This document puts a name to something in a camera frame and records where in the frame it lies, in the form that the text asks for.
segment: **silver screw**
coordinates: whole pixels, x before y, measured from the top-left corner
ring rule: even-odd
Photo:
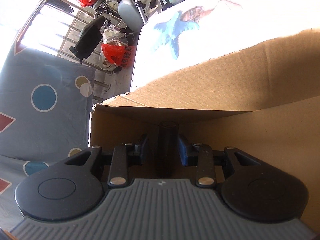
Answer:
[[[122,177],[114,177],[110,180],[110,183],[112,185],[122,185],[126,182],[126,179],[125,178],[122,178]]]
[[[198,182],[200,185],[212,185],[214,183],[214,179],[210,178],[210,177],[202,177],[200,179],[198,179]]]

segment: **blue starfish print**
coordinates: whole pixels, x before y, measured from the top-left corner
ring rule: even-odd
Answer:
[[[154,50],[157,50],[160,46],[168,44],[171,55],[174,59],[177,59],[179,56],[179,35],[184,31],[199,29],[198,23],[195,23],[194,21],[181,21],[181,14],[182,11],[178,11],[173,15],[170,21],[158,23],[153,28],[154,30],[159,30],[161,32],[160,37],[154,45]]]

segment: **blue circle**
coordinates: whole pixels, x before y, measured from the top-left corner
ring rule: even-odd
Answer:
[[[41,171],[43,169],[46,169],[48,166],[45,163],[36,163],[36,162],[28,162],[24,166],[24,170],[28,176]]]
[[[31,100],[37,110],[50,111],[56,104],[57,95],[49,85],[40,85],[33,91]]]

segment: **black cylinder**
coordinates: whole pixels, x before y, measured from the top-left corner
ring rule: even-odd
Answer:
[[[156,175],[159,178],[170,178],[174,169],[177,152],[179,125],[171,121],[163,121],[159,125],[158,147],[155,155]]]

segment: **gray ribbed surface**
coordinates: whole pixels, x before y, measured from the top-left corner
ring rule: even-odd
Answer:
[[[19,240],[310,240],[298,219],[260,224],[226,208],[216,193],[180,180],[136,179],[110,191],[94,211],[65,223],[25,218],[13,231]]]

